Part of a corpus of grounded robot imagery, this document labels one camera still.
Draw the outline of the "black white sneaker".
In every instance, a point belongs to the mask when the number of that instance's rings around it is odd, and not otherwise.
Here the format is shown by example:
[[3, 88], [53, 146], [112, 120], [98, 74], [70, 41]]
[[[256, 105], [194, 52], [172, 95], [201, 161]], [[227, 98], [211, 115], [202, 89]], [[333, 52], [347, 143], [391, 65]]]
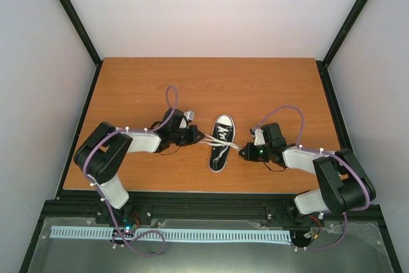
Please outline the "black white sneaker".
[[211, 135], [211, 155], [209, 161], [210, 170], [214, 173], [221, 172], [227, 163], [230, 144], [235, 138], [235, 124], [230, 115], [220, 115], [213, 125]]

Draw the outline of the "white shoelace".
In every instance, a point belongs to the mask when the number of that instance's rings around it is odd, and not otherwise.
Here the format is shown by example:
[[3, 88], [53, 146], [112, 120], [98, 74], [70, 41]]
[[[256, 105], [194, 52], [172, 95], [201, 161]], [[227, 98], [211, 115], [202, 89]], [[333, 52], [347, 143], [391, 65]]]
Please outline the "white shoelace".
[[217, 159], [221, 158], [223, 156], [223, 154], [225, 152], [227, 152], [227, 149], [229, 149], [229, 148], [233, 148], [233, 149], [237, 150], [238, 152], [242, 149], [241, 146], [235, 144], [234, 142], [223, 141], [223, 140], [214, 138], [212, 136], [209, 136], [208, 134], [205, 134], [205, 136], [206, 136], [206, 138], [204, 138], [199, 143], [207, 144], [207, 145], [210, 145], [212, 147], [222, 147], [222, 150], [218, 154]]

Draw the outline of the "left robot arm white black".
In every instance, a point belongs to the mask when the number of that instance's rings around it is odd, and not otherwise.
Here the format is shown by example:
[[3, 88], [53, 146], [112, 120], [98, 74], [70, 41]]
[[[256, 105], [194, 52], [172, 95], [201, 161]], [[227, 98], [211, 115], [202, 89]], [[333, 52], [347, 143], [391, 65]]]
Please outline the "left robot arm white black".
[[133, 208], [127, 203], [128, 192], [118, 175], [125, 155], [161, 153], [171, 144], [183, 147], [202, 141], [205, 134], [191, 124], [193, 119], [193, 111], [170, 108], [148, 129], [121, 129], [102, 122], [76, 151], [73, 162], [96, 187], [102, 201], [111, 206], [110, 215], [118, 223], [129, 222], [133, 216]]

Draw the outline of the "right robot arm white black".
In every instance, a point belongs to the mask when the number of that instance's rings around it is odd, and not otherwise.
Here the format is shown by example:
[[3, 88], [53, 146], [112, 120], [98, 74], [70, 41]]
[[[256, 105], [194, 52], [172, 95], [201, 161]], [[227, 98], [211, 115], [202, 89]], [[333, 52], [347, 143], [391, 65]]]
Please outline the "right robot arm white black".
[[315, 213], [343, 214], [366, 210], [376, 197], [376, 189], [352, 150], [325, 151], [305, 148], [297, 141], [288, 144], [278, 123], [251, 129], [253, 142], [247, 143], [239, 156], [246, 161], [272, 162], [282, 168], [299, 169], [314, 175], [318, 188], [298, 194], [287, 205], [291, 223]]

